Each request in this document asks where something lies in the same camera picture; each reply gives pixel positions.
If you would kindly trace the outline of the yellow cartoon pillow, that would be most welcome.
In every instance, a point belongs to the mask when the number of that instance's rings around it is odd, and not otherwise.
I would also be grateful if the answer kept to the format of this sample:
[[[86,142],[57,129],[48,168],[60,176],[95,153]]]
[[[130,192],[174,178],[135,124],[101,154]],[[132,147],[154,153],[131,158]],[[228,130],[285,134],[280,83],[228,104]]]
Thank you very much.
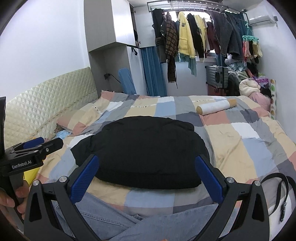
[[[29,186],[31,186],[32,182],[36,179],[39,169],[38,167],[24,172],[23,179],[26,180]]]

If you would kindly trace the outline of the yellow fleece jacket hanging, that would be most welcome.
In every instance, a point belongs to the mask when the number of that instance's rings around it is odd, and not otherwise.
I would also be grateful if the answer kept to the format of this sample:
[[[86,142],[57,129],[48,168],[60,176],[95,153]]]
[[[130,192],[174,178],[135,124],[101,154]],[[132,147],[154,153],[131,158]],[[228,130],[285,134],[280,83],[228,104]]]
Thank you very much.
[[[189,56],[191,59],[195,59],[196,51],[193,45],[193,38],[189,22],[185,17],[185,14],[181,11],[178,14],[179,24],[179,53]]]

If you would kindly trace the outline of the black coat hanging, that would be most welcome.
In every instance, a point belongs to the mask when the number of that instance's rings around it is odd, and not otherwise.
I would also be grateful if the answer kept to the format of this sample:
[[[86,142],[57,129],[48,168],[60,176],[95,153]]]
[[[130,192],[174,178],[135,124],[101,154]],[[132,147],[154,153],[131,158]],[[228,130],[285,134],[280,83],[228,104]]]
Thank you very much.
[[[201,37],[200,31],[199,31],[199,28],[197,26],[195,17],[191,13],[189,13],[187,15],[187,20],[188,20],[188,23],[189,23],[189,26],[190,26],[195,51],[198,54],[198,57],[200,59],[204,58],[203,41],[202,41],[202,37]]]

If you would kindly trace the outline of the cream quilted headboard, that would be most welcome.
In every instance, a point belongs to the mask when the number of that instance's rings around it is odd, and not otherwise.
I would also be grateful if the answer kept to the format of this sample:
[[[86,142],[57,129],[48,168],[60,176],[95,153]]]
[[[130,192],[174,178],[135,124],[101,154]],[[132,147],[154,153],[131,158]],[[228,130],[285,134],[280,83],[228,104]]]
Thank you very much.
[[[52,139],[59,117],[98,98],[89,67],[46,80],[6,103],[4,146]]]

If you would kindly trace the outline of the blue jeans legs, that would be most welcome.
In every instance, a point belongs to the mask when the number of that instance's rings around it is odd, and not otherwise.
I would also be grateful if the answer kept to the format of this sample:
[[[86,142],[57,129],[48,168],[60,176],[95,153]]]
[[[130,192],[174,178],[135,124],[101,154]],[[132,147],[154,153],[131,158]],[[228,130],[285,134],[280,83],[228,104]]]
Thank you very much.
[[[218,206],[143,218],[128,215],[86,193],[76,207],[101,240],[193,240]]]

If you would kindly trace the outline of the grey wall cabinet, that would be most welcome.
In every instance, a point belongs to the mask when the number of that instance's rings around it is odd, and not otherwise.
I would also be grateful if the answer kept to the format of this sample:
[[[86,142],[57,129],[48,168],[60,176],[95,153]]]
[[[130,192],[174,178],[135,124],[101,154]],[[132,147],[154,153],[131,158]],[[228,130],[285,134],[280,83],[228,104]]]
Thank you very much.
[[[147,1],[84,1],[84,23],[88,52],[120,44],[140,48],[154,46],[152,13]]]

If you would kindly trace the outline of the cream plush blanket pile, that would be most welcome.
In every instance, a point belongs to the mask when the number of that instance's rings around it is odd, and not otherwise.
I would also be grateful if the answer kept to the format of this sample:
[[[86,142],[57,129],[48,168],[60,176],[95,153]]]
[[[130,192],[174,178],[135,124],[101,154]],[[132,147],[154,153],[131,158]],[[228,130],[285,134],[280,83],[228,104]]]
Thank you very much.
[[[260,85],[255,80],[252,80],[252,79],[242,80],[239,84],[240,95],[243,95],[246,97],[250,96],[253,93],[260,92],[260,89],[261,89]]]

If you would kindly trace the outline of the denim jacket hanging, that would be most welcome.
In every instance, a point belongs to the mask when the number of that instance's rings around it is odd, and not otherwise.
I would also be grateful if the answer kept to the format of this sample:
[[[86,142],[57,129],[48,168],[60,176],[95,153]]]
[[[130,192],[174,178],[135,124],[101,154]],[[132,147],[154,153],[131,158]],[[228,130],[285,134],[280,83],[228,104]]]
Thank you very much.
[[[229,13],[212,11],[210,15],[213,19],[221,55],[226,57],[230,54],[233,59],[243,60],[242,39],[237,21]]]

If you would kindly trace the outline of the black puffer jacket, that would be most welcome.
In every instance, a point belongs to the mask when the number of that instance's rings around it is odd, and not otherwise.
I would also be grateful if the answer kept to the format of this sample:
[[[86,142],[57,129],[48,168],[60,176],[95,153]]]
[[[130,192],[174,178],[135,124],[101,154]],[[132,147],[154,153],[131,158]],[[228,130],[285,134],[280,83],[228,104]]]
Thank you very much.
[[[152,116],[122,118],[71,148],[76,164],[99,158],[96,177],[143,189],[188,189],[201,184],[195,159],[209,152],[191,123]]]

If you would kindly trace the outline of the white air conditioner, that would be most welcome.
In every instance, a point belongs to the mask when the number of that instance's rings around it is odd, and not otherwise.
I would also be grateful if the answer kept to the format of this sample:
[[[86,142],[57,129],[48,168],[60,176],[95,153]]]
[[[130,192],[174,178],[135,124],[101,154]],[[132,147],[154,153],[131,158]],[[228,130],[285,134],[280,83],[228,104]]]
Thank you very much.
[[[260,15],[249,19],[249,25],[263,25],[263,24],[277,24],[276,17],[270,17],[269,15]]]

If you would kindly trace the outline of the white cylindrical bolster pillow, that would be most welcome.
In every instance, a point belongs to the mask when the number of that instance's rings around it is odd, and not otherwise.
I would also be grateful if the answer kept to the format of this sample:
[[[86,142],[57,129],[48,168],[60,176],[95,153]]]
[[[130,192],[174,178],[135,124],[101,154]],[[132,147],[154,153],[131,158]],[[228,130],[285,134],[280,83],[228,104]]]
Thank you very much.
[[[208,115],[212,113],[217,113],[229,108],[236,107],[236,99],[226,99],[217,102],[210,102],[205,104],[200,104],[196,107],[196,112],[199,115]]]

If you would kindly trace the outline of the patchwork checkered quilt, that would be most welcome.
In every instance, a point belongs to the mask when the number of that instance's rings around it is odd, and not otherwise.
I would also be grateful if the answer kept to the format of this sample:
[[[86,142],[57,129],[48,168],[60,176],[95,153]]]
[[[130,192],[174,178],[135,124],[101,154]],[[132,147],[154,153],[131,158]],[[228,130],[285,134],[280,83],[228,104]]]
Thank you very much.
[[[58,124],[63,148],[38,171],[43,183],[69,176],[91,154],[100,167],[88,192],[129,214],[173,214],[211,204],[194,161],[203,155],[241,183],[271,173],[295,177],[295,144],[268,111],[245,96],[236,106],[201,116],[220,96],[149,97],[103,91]]]

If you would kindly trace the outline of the metal ceiling drying rack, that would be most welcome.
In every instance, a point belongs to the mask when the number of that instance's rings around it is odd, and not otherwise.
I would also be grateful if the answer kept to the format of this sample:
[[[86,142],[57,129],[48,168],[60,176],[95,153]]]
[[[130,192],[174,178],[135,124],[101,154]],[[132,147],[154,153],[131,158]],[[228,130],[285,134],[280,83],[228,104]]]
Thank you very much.
[[[237,10],[221,2],[216,1],[148,1],[149,12],[155,9],[164,11],[217,11],[219,13],[228,11],[230,13],[245,13],[246,10]]]

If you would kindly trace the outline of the plaid scarf hanging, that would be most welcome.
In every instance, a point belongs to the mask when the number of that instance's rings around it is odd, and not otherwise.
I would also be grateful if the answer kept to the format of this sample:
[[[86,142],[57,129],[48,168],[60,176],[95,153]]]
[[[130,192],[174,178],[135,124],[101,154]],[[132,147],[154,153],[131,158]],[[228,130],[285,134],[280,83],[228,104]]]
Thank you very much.
[[[177,82],[175,57],[178,54],[178,36],[175,22],[169,12],[166,13],[166,60],[169,83]]]

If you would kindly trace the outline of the blue folded board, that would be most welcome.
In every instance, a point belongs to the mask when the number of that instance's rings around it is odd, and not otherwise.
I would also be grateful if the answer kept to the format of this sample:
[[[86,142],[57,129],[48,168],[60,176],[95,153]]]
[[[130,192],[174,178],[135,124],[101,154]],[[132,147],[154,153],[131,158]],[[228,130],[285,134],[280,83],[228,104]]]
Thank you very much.
[[[129,69],[121,68],[118,71],[120,83],[125,94],[134,95],[136,94],[135,86],[132,80],[132,75]]]

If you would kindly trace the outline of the grey ribbed suitcase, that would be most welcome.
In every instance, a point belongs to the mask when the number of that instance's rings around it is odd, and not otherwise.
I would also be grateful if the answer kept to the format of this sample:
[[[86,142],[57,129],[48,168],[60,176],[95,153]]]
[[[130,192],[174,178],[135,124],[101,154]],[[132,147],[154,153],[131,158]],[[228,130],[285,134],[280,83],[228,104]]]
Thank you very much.
[[[227,89],[228,87],[228,68],[209,65],[206,66],[207,84],[217,89]]]

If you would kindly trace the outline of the patchwork pillow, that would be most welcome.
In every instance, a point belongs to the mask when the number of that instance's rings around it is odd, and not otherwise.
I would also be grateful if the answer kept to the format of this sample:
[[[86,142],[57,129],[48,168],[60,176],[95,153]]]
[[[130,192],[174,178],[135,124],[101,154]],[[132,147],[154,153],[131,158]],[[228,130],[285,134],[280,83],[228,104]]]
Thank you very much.
[[[88,103],[78,110],[72,110],[57,119],[57,125],[73,135],[81,134],[100,118],[109,102]]]

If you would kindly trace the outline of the dark grey jacket hanging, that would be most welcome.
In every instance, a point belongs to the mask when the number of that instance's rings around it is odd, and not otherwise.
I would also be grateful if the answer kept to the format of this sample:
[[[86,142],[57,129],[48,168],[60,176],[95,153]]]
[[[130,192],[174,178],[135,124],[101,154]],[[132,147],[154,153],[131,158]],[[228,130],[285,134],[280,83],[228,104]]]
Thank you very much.
[[[153,29],[155,35],[155,45],[158,54],[159,62],[166,62],[166,44],[165,44],[165,31],[166,21],[165,12],[163,9],[154,9],[152,11]]]

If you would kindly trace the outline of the blue curtain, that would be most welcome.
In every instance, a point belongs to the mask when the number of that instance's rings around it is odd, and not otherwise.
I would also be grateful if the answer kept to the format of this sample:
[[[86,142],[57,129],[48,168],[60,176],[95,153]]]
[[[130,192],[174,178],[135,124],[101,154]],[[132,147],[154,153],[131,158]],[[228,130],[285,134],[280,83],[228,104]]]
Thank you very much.
[[[167,96],[163,69],[159,62],[156,47],[141,48],[141,55],[148,96]]]

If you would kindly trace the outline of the green clip sock hanger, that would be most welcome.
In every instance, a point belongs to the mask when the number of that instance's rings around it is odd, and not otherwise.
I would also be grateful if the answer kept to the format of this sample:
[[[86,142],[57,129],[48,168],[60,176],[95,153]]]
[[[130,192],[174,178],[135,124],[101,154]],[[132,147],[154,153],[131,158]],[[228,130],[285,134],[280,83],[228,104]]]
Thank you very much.
[[[251,35],[251,30],[250,30],[250,25],[248,23],[245,24],[246,28],[247,28],[247,35],[243,35],[242,39],[244,41],[254,41],[254,42],[258,42],[259,39],[253,35]]]

